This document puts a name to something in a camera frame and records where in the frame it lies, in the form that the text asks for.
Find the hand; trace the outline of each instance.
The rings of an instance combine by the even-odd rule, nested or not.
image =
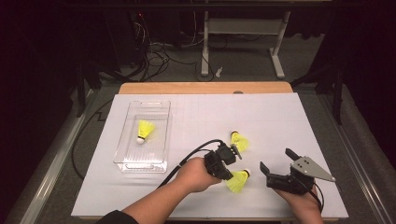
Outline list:
[[[318,195],[315,186],[311,190],[316,195]],[[308,192],[304,195],[297,195],[279,189],[274,189],[274,191],[286,202],[288,202],[291,211],[293,212],[299,223],[323,223],[318,208],[318,202]]]
[[[221,179],[207,173],[204,158],[192,158],[188,160],[177,172],[173,181],[186,188],[188,192],[201,192],[209,186],[218,184]]]

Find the shuttlecock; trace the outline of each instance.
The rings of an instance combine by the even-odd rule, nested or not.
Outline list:
[[[227,180],[227,187],[234,193],[241,192],[242,188],[245,186],[251,172],[248,169],[238,172],[231,172],[233,178]]]
[[[138,144],[143,144],[146,137],[155,129],[155,125],[146,120],[139,120],[138,134],[136,142]]]
[[[231,144],[236,145],[239,152],[243,152],[248,148],[248,140],[239,134],[239,132],[231,133]]]

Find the clear plastic container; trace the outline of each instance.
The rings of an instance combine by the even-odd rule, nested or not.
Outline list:
[[[169,101],[130,103],[114,162],[123,173],[164,173],[170,125]],[[137,140],[139,120],[155,125],[142,144]]]

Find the table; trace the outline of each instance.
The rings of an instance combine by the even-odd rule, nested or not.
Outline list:
[[[129,102],[136,99],[172,102],[168,171],[164,174],[122,174],[112,162]],[[240,106],[232,109],[231,105]],[[228,131],[233,131],[232,128],[248,136],[250,141],[249,149],[242,154],[243,159],[228,166],[231,171],[245,168],[252,171],[243,192],[231,193],[225,183],[212,186],[205,192],[189,195],[169,219],[293,219],[286,202],[265,187],[266,178],[260,172],[259,161],[263,161],[272,173],[285,175],[290,171],[291,163],[285,148],[290,147],[302,156],[311,157],[325,170],[329,171],[329,168],[298,95],[286,82],[123,84],[107,117],[72,216],[99,218],[114,209],[122,209],[156,189],[194,148],[214,138],[227,143]],[[335,184],[322,180],[317,183],[326,200],[324,219],[347,217]]]

